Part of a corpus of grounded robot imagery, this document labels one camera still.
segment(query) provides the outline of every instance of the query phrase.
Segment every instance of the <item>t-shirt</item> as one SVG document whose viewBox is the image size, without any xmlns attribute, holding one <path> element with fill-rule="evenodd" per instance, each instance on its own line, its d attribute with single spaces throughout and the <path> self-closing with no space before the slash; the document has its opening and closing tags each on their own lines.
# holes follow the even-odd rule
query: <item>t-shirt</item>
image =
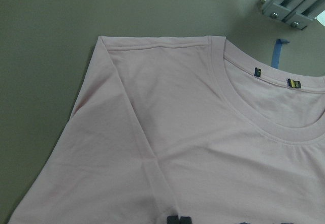
<svg viewBox="0 0 325 224">
<path fill-rule="evenodd" d="M 324 224 L 324 112 L 325 76 L 225 37 L 101 36 L 9 224 Z"/>
</svg>

